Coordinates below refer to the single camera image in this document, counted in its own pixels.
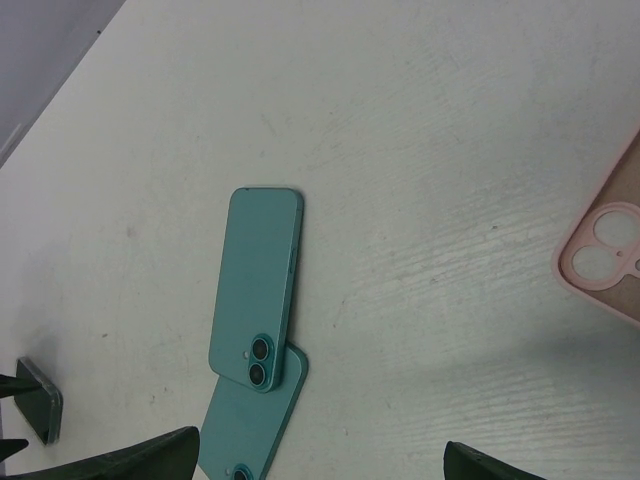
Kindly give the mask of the pink phone case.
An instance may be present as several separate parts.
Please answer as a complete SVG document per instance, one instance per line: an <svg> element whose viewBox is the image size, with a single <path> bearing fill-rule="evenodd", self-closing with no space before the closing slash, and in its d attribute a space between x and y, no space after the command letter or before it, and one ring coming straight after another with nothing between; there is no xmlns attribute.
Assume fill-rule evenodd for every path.
<svg viewBox="0 0 640 480"><path fill-rule="evenodd" d="M574 221L552 260L558 282L639 324L639 138L634 137Z"/></svg>

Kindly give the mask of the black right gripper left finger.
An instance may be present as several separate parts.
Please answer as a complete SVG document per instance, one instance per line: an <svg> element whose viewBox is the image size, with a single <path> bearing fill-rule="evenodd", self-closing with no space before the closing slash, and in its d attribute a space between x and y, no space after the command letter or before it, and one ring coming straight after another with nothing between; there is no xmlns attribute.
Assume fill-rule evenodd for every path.
<svg viewBox="0 0 640 480"><path fill-rule="evenodd" d="M200 432L183 427L142 443L65 465L2 479L192 479Z"/></svg>

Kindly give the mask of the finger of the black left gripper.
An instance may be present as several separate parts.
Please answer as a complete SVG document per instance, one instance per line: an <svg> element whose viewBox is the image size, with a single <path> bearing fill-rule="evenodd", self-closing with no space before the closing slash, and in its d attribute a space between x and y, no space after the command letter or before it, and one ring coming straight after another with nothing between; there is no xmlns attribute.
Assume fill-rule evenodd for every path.
<svg viewBox="0 0 640 480"><path fill-rule="evenodd" d="M0 375L0 398L14 397L40 388L41 384L37 380Z"/></svg>
<svg viewBox="0 0 640 480"><path fill-rule="evenodd" d="M9 458L28 446L26 439L1 439L0 458Z"/></svg>

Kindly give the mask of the teal phone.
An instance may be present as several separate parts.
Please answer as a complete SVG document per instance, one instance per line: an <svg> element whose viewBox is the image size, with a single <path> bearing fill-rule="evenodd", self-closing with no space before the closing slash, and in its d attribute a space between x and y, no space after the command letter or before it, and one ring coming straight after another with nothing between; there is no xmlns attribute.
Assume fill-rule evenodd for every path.
<svg viewBox="0 0 640 480"><path fill-rule="evenodd" d="M264 479L308 373L308 359L288 343L280 384L258 393L219 377L200 430L198 466L210 479Z"/></svg>

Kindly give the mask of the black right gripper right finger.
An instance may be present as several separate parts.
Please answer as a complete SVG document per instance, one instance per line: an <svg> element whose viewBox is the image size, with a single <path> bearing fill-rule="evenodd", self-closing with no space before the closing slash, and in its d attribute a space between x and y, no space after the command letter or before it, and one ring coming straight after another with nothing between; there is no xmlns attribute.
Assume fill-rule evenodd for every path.
<svg viewBox="0 0 640 480"><path fill-rule="evenodd" d="M461 442L449 441L444 451L445 480L543 480Z"/></svg>

